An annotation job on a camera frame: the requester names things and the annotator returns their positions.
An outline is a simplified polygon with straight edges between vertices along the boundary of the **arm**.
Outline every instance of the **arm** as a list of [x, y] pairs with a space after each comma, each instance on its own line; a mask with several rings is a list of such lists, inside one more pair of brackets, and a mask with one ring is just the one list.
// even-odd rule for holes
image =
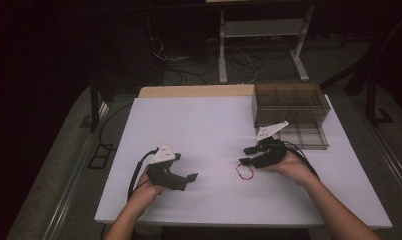
[[157, 195], [164, 191], [163, 187], [152, 185], [146, 175], [146, 170], [139, 178], [135, 191], [104, 239], [129, 240], [132, 237], [138, 218], [142, 216], [145, 209], [151, 205]]
[[305, 189], [334, 239], [379, 239], [293, 153], [287, 151], [283, 161], [265, 169], [277, 171]]

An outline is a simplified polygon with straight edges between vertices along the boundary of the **gray floor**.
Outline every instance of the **gray floor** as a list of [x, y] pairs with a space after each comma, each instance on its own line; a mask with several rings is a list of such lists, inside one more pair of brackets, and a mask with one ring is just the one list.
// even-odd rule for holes
[[[301, 59], [311, 82], [320, 83], [350, 66], [368, 47], [367, 42], [353, 42], [341, 47], [341, 41], [339, 37], [306, 41]], [[239, 51], [246, 53], [252, 64], [258, 68], [255, 81], [298, 82], [297, 73], [287, 54], [293, 43], [294, 40], [281, 38], [230, 43], [227, 58], [231, 61], [229, 64], [233, 63], [235, 68], [229, 64], [227, 66], [229, 84], [247, 83], [256, 75], [251, 63]], [[209, 45], [215, 53], [215, 42], [210, 41]], [[232, 61], [233, 57], [246, 66]], [[177, 84], [181, 80], [182, 84], [187, 85], [203, 84], [203, 81], [218, 84], [215, 57], [202, 63], [192, 58], [169, 62], [171, 67], [198, 75], [183, 74], [181, 79], [176, 70], [172, 69], [165, 72], [165, 85]], [[391, 229], [377, 232], [382, 239], [402, 239], [402, 187], [386, 161], [387, 156], [381, 150], [382, 143], [379, 140], [380, 137], [386, 140], [396, 159], [402, 164], [402, 110], [384, 89], [379, 88], [378, 105], [388, 110], [394, 123], [381, 124], [378, 130], [371, 128], [363, 116], [364, 93], [358, 97], [348, 97], [343, 92], [348, 79], [349, 77], [333, 85], [325, 93], [330, 97], [353, 149], [394, 225]], [[102, 141], [117, 147], [130, 111], [129, 104], [134, 97], [121, 94], [113, 103], [108, 103], [108, 112], [101, 114], [100, 127], [91, 133], [85, 124], [82, 125], [85, 117], [90, 115], [89, 91], [82, 93], [70, 110], [8, 239], [100, 238], [103, 224], [93, 219], [114, 152], [105, 169], [89, 169], [86, 165], [95, 152], [101, 130]], [[324, 228], [310, 229], [310, 234], [312, 239], [331, 239]]]

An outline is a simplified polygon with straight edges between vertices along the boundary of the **hand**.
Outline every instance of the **hand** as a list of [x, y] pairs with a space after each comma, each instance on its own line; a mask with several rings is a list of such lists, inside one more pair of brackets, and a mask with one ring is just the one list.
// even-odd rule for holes
[[132, 208], [138, 217], [154, 202], [157, 195], [160, 195], [164, 191], [164, 187], [151, 183], [146, 174], [147, 169], [148, 167], [145, 168], [144, 173], [139, 178], [136, 188], [126, 205]]
[[276, 171], [303, 186], [304, 183], [316, 176], [311, 173], [307, 166], [291, 151], [286, 151], [284, 159], [278, 164], [267, 166], [264, 169]]

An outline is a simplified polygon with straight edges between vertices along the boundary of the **red wire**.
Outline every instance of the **red wire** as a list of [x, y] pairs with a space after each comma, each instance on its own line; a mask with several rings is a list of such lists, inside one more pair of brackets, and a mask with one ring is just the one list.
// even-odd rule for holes
[[240, 166], [242, 166], [242, 163], [238, 164], [238, 166], [236, 167], [236, 171], [238, 172], [239, 177], [240, 177], [241, 179], [243, 179], [243, 180], [250, 180], [250, 179], [252, 179], [252, 178], [254, 177], [254, 170], [253, 170], [253, 168], [252, 168], [251, 166], [247, 166], [248, 169], [249, 169], [250, 172], [251, 172], [251, 176], [250, 176], [250, 177], [247, 177], [247, 178], [246, 178], [246, 177], [243, 177], [242, 174], [239, 172], [238, 168], [239, 168]]

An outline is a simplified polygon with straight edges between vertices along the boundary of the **white tabletop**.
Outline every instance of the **white tabletop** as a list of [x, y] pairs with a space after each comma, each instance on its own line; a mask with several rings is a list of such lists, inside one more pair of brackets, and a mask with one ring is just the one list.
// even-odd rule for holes
[[[323, 130], [330, 147], [304, 151], [322, 182], [368, 226], [391, 227], [333, 108], [323, 123]], [[251, 180], [239, 177], [235, 170], [238, 159], [245, 157], [244, 148], [255, 145], [255, 135], [250, 96], [136, 99], [95, 220], [111, 223], [116, 219], [126, 204], [137, 162], [147, 152], [167, 144], [182, 154], [170, 170], [182, 176], [198, 173], [198, 178], [185, 191], [166, 189], [139, 223], [244, 227], [323, 225], [307, 194], [291, 180], [259, 169], [255, 169]]]

